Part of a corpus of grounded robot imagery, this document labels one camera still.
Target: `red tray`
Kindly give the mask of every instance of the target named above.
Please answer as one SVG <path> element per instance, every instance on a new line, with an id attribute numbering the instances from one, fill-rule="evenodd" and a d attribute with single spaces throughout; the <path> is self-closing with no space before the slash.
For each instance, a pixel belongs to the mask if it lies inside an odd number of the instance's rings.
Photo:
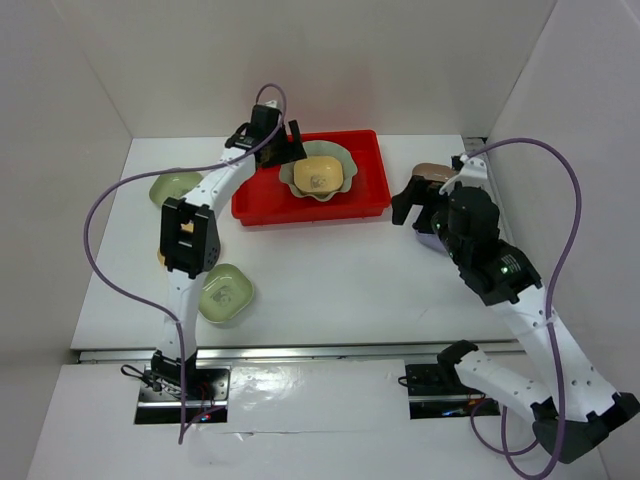
<path id="1" fill-rule="evenodd" d="M 280 182 L 280 168 L 259 170 L 231 200 L 231 213 L 242 225 L 375 217 L 391 204 L 378 137 L 373 130 L 303 134 L 302 141 L 308 140 L 327 140 L 351 152 L 358 166 L 351 190 L 337 193 L 327 203 L 297 198 Z"/>

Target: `green bowl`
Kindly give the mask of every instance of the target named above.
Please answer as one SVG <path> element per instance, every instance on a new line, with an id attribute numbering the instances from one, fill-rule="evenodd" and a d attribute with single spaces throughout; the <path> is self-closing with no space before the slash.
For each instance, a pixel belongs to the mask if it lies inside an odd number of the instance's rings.
<path id="1" fill-rule="evenodd" d="M 177 172 L 160 175 L 149 190 L 149 198 L 153 203 L 162 207 L 169 198 L 182 198 L 202 180 L 198 172 Z"/>
<path id="2" fill-rule="evenodd" d="M 213 267 L 200 295 L 200 313 L 211 323 L 231 320 L 251 303 L 254 288 L 244 274 L 228 263 Z"/>
<path id="3" fill-rule="evenodd" d="M 303 193 L 293 182 L 293 167 L 295 162 L 285 163 L 280 167 L 280 174 L 278 178 L 282 183 L 285 183 L 289 187 L 289 190 L 291 190 L 291 193 L 294 196 L 298 198 L 312 197 L 319 202 L 328 202 L 336 193 L 346 193 L 351 190 L 351 183 L 353 182 L 353 177 L 358 173 L 358 166 L 356 165 L 356 162 L 353 161 L 353 157 L 349 150 L 344 148 L 342 145 L 327 142 L 326 140 L 310 140 L 308 142 L 304 142 L 302 146 L 304 147 L 307 157 L 328 155 L 336 158 L 342 165 L 342 176 L 344 180 L 342 182 L 342 186 L 338 190 L 329 194 L 318 195 L 314 193 Z"/>

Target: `white backdrop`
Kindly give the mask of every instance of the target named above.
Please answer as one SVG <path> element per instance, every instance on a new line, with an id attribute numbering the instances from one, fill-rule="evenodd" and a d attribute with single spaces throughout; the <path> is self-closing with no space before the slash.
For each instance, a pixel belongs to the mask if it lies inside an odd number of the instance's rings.
<path id="1" fill-rule="evenodd" d="M 490 140 L 536 137 L 574 165 L 584 214 L 555 303 L 607 379 L 640 396 L 638 14 L 639 0 L 559 0 Z M 569 179 L 535 147 L 491 164 L 514 237 L 548 280 L 573 218 Z M 637 418 L 602 444 L 612 479 L 640 477 L 638 444 Z"/>
<path id="2" fill-rule="evenodd" d="M 226 135 L 260 85 L 303 131 L 483 136 L 554 0 L 53 0 L 134 137 Z"/>
<path id="3" fill-rule="evenodd" d="M 89 282 L 84 216 L 131 137 L 49 2 L 0 2 L 0 72 L 0 477 L 22 480 Z"/>

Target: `white table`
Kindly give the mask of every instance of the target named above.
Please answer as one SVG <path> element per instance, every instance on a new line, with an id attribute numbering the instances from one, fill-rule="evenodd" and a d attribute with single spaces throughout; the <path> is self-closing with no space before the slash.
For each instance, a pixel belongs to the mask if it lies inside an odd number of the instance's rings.
<path id="1" fill-rule="evenodd" d="M 65 366 L 28 480 L 518 478 L 468 419 L 410 420 L 402 370 L 398 360 L 234 368 L 228 423 L 193 428 L 179 447 L 176 425 L 133 424 L 139 383 L 119 365 Z M 498 417 L 478 428 L 499 445 Z M 530 426 L 510 417 L 509 439 L 524 447 Z M 548 459 L 537 447 L 518 465 L 535 473 Z M 606 478 L 597 450 L 549 477 Z"/>
<path id="2" fill-rule="evenodd" d="M 460 136 L 379 136 L 392 195 L 420 162 L 448 164 Z M 136 139 L 123 177 L 213 163 L 223 138 Z M 98 263 L 124 288 L 163 303 L 167 280 L 156 251 L 160 210 L 153 179 L 117 192 Z M 450 259 L 428 250 L 410 225 L 382 217 L 244 228 L 230 205 L 218 219 L 221 262 L 256 286 L 253 303 L 223 326 L 200 318 L 201 347 L 381 344 L 510 340 L 512 335 L 458 277 Z M 93 275 L 72 348 L 153 348 L 162 314 L 111 291 Z"/>

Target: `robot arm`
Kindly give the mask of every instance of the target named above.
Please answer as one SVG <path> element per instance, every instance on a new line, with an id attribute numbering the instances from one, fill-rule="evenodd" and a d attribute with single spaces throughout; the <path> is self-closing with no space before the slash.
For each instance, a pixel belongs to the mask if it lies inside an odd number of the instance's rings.
<path id="1" fill-rule="evenodd" d="M 263 142 L 277 128 L 281 112 L 275 102 L 255 105 L 251 122 L 242 125 L 225 143 L 219 164 L 183 198 L 168 198 L 162 206 L 160 252 L 169 276 L 168 308 L 182 326 L 185 345 L 187 393 L 201 383 L 196 369 L 196 320 L 199 299 L 207 273 L 220 256 L 216 219 L 233 194 L 258 168 L 282 165 L 306 158 L 295 121 L 289 122 L 292 141 L 284 126 L 254 155 L 236 158 Z M 175 322 L 166 316 L 164 333 L 151 360 L 151 374 L 165 382 L 180 385 L 182 354 Z"/>
<path id="2" fill-rule="evenodd" d="M 483 190 L 485 163 L 462 156 L 454 157 L 453 164 L 458 172 L 452 170 L 441 180 L 414 175 L 405 191 L 392 199 L 393 223 L 404 222 L 407 204 L 423 206 L 414 228 L 440 240 L 465 284 L 523 346 L 542 384 L 497 365 L 466 341 L 441 352 L 439 363 L 450 378 L 485 392 L 531 421 L 536 438 L 551 453 L 559 405 L 547 329 L 552 322 L 566 385 L 567 428 L 560 461 L 570 463 L 636 415 L 640 404 L 634 395 L 617 392 L 595 370 L 555 310 L 546 319 L 546 290 L 540 275 L 522 251 L 498 238 L 500 212 Z"/>

